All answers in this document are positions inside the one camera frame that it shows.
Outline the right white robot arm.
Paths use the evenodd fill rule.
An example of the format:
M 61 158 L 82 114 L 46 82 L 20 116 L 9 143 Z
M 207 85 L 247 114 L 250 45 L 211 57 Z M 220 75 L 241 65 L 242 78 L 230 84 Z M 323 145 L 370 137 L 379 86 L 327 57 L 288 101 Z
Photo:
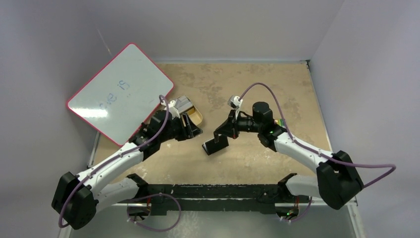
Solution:
M 275 122 L 266 102 L 254 103 L 252 115 L 232 109 L 203 148 L 208 155 L 218 152 L 229 145 L 229 138 L 237 139 L 240 132 L 256 133 L 264 147 L 298 161 L 315 173 L 314 177 L 290 174 L 281 180 L 278 195 L 285 202 L 299 195 L 317 197 L 338 210 L 364 188 L 346 152 L 322 150 L 289 135 L 286 128 Z

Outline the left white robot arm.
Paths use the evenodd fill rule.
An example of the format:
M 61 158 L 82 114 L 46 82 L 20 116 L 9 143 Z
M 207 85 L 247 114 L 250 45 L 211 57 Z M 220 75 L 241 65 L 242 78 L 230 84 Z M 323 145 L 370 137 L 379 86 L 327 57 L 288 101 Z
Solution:
M 142 123 L 139 130 L 116 152 L 99 164 L 76 175 L 67 172 L 58 181 L 52 208 L 59 214 L 58 226 L 74 229 L 84 227 L 105 205 L 105 189 L 126 190 L 136 203 L 146 200 L 146 187 L 129 180 L 125 185 L 113 189 L 110 182 L 124 171 L 148 159 L 168 140 L 184 141 L 202 134 L 202 129 L 193 123 L 187 113 L 172 117 L 165 110 L 158 110 L 149 123 Z

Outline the black card holder wallet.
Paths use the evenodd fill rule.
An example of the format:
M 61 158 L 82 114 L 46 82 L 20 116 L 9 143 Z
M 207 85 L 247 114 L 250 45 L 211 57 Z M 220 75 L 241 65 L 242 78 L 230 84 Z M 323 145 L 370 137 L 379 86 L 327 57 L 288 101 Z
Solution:
M 204 149 L 207 155 L 214 154 L 228 146 L 228 138 L 224 135 L 219 136 L 217 142 L 213 138 L 202 144 L 202 148 Z

